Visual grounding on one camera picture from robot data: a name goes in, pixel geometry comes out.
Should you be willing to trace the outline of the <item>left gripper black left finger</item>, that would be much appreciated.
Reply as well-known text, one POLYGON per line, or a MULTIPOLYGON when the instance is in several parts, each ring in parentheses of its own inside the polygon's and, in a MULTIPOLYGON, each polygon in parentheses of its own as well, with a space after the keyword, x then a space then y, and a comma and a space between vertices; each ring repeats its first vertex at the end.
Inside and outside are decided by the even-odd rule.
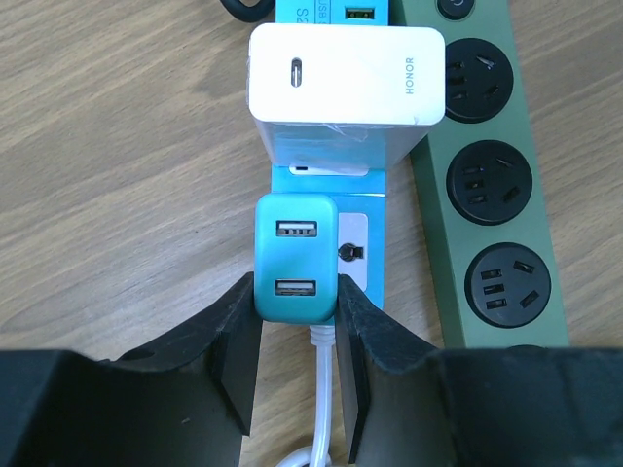
POLYGON ((236 466, 250 432, 262 321, 253 277, 116 360, 1 354, 5 466, 236 466))

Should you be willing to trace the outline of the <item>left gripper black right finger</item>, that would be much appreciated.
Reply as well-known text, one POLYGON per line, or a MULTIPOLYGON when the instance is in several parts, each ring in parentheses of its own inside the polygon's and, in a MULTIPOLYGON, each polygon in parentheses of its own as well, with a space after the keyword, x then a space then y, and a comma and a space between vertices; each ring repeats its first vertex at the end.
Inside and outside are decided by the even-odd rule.
POLYGON ((335 315, 348 460, 358 466, 618 466, 622 352, 440 349, 344 275, 335 315))

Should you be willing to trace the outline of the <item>small teal cube adapter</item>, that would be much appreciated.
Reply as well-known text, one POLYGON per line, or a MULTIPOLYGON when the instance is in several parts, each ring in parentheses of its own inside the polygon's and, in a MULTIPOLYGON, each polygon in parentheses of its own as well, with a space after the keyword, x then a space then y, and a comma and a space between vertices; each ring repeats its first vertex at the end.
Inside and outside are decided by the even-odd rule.
POLYGON ((270 193, 255 211, 254 302, 266 321, 323 324, 338 295, 338 208, 321 194, 270 193))

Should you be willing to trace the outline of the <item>blue usb socket strip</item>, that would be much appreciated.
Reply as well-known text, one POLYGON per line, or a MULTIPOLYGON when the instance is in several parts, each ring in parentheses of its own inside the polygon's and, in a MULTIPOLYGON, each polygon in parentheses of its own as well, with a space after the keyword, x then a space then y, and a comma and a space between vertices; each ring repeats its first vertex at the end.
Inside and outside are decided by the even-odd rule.
MULTIPOLYGON (((275 20, 286 23, 389 25, 387 1, 277 1, 275 20)), ((339 210, 338 270, 349 275, 378 308, 385 295, 386 173, 339 175, 303 166, 272 167, 275 193, 311 192, 331 197, 339 210)))

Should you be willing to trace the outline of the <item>white charger plug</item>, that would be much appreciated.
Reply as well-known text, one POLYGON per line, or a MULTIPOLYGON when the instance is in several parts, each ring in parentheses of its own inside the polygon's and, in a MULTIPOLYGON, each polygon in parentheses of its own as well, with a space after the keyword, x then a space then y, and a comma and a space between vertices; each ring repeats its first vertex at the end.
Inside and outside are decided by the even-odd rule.
POLYGON ((444 118, 445 65, 431 27, 265 23, 247 104, 277 166, 386 170, 444 118))

